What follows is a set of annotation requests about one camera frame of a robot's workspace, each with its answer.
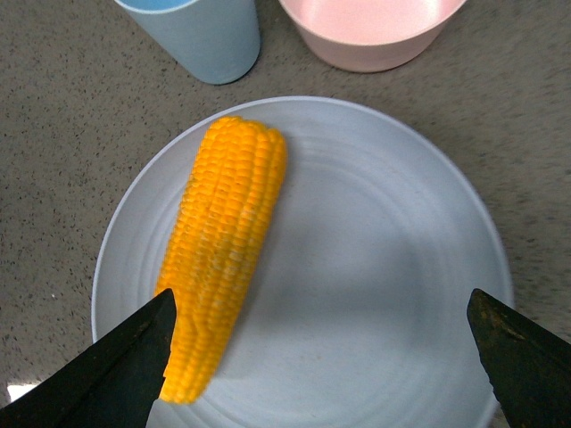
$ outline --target blue cup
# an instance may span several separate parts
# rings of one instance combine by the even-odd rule
[[[190,74],[222,85],[241,78],[260,53],[254,0],[115,0]]]

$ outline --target yellow corn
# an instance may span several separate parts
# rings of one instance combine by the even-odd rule
[[[276,129],[239,117],[207,130],[170,236],[155,295],[177,322],[161,398],[192,403],[214,375],[242,307],[286,172]]]

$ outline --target white plate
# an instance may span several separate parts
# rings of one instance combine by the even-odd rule
[[[148,426],[485,427],[495,400],[466,307],[475,287],[512,304],[501,242],[444,155],[353,103],[247,103],[158,153],[103,240],[94,339],[151,298],[197,147],[223,115],[281,129],[287,177],[219,371],[193,406],[157,401]]]

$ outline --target gray speckled countertop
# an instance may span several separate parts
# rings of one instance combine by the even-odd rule
[[[0,4],[0,407],[90,344],[96,256],[141,168],[200,119],[277,95],[361,103],[442,149],[492,214],[518,309],[571,341],[571,3],[468,1],[417,59],[368,75],[316,59],[277,1],[258,14],[254,68],[209,86],[112,0]]]

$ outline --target bowl rim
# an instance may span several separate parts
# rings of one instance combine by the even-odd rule
[[[327,42],[335,43],[338,45],[344,45],[344,46],[376,47],[376,46],[397,45],[397,44],[405,42],[407,40],[412,40],[416,37],[422,36],[422,35],[426,34],[427,32],[432,31],[433,29],[436,29],[437,27],[443,25],[454,14],[456,14],[460,10],[460,8],[466,3],[467,0],[456,0],[458,4],[455,7],[451,8],[451,10],[447,14],[443,15],[438,21],[434,22],[433,24],[429,25],[428,27],[424,27],[415,33],[411,33],[409,36],[406,36],[405,38],[398,38],[395,40],[388,40],[386,42],[380,42],[380,43],[351,43],[351,42],[348,42],[346,40],[336,39],[336,38],[324,36],[323,34],[319,34],[314,29],[310,29],[307,25],[305,25],[299,19],[299,17],[292,11],[292,8],[288,5],[289,4],[288,0],[278,0],[278,1],[281,4],[281,6],[284,9],[287,16],[289,16],[289,18],[294,22],[294,24],[298,28],[303,29],[304,31],[307,31],[308,33],[312,34],[315,37],[320,38],[321,40],[326,40]]]

